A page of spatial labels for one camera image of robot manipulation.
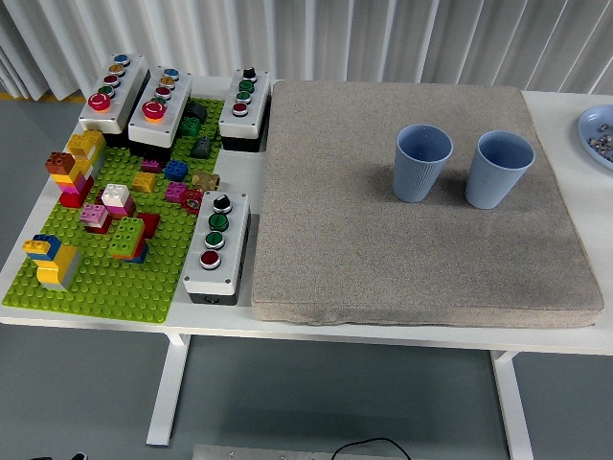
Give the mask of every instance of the green lego baseplate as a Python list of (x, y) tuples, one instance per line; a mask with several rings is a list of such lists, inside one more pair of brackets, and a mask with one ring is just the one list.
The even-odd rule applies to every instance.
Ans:
[[(177, 135), (171, 157), (188, 164), (185, 178), (188, 184), (192, 183), (195, 170), (209, 174), (214, 171), (221, 149), (217, 124), (223, 108), (223, 101), (197, 98), (192, 101), (206, 107), (207, 120), (197, 136)], [(211, 156), (191, 158), (193, 144), (205, 135), (213, 141)], [(131, 184), (142, 158), (130, 155), (128, 149), (105, 148), (103, 153), (104, 164), (85, 202), (93, 203), (98, 191), (109, 183), (125, 184), (136, 203), (137, 213), (160, 215), (155, 236), (147, 240), (149, 251), (145, 262), (126, 263), (108, 254), (118, 220), (113, 220), (106, 235), (88, 233), (79, 222), (81, 209), (64, 208), (58, 202), (39, 233), (55, 235), (62, 243), (75, 245), (82, 255), (79, 269), (67, 291), (48, 290), (36, 279), (34, 261), (26, 258), (2, 301), (7, 307), (158, 324), (166, 320), (190, 247), (196, 215), (189, 214), (178, 203), (164, 200), (170, 181), (163, 172), (156, 174), (157, 187), (152, 194), (136, 192)], [(41, 159), (41, 168), (44, 168), (44, 159)]]

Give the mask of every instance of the white curtain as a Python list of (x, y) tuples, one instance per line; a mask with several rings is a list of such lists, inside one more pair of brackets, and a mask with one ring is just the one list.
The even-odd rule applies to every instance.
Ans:
[(112, 53), (194, 75), (613, 94), (611, 0), (4, 0), (14, 97), (90, 94)]

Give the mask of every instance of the cable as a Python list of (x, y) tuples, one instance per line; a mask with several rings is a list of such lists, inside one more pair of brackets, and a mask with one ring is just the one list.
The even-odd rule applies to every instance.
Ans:
[(342, 449), (350, 448), (351, 446), (359, 446), (360, 444), (371, 443), (372, 441), (387, 441), (388, 443), (392, 443), (394, 446), (400, 449), (400, 451), (404, 454), (407, 460), (411, 460), (411, 457), (409, 457), (409, 454), (406, 453), (401, 446), (399, 446), (397, 443), (392, 441), (390, 438), (371, 438), (371, 439), (366, 439), (364, 441), (356, 441), (354, 443), (348, 443), (345, 446), (341, 446), (340, 448), (338, 448), (336, 452), (332, 454), (332, 458), (330, 458), (330, 460), (334, 460), (334, 457), (336, 456), (336, 454), (340, 452)]

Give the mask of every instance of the black knob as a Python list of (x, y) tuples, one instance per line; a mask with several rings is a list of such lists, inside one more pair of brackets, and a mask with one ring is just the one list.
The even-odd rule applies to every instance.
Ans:
[(242, 79), (249, 81), (258, 81), (258, 76), (256, 75), (256, 69), (253, 67), (249, 67), (242, 71)]
[(232, 211), (232, 203), (227, 195), (222, 195), (213, 200), (213, 211), (219, 214), (228, 214)]

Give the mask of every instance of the gray floor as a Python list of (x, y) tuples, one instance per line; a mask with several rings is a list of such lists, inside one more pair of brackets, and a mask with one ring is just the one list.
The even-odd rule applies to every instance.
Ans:
[[(0, 263), (79, 111), (0, 101)], [(150, 448), (166, 347), (155, 334), (0, 325), (0, 458), (188, 460), (196, 444), (333, 451), (373, 436), (413, 458), (508, 458), (486, 352), (223, 337), (193, 339), (170, 447)], [(613, 358), (515, 362), (535, 459), (611, 458)]]

